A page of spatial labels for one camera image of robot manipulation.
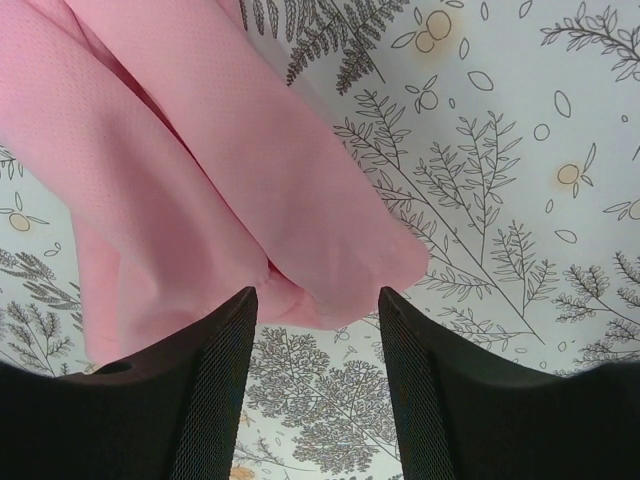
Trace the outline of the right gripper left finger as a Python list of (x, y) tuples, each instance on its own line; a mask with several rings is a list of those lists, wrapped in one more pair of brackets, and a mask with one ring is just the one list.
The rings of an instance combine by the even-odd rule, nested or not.
[(52, 378), (3, 364), (2, 477), (227, 479), (257, 307), (247, 287), (92, 374)]

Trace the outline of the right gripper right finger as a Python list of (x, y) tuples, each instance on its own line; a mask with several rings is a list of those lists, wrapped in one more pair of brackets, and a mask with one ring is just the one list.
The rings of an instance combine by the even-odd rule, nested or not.
[(558, 377), (482, 349), (391, 288), (378, 306), (405, 478), (638, 477), (637, 363)]

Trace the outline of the light pink t shirt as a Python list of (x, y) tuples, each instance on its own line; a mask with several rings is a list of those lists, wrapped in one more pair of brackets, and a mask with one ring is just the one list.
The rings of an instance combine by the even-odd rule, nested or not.
[(334, 330), (427, 270), (234, 1), (3, 2), (1, 142), (71, 212), (99, 364), (247, 286), (261, 322)]

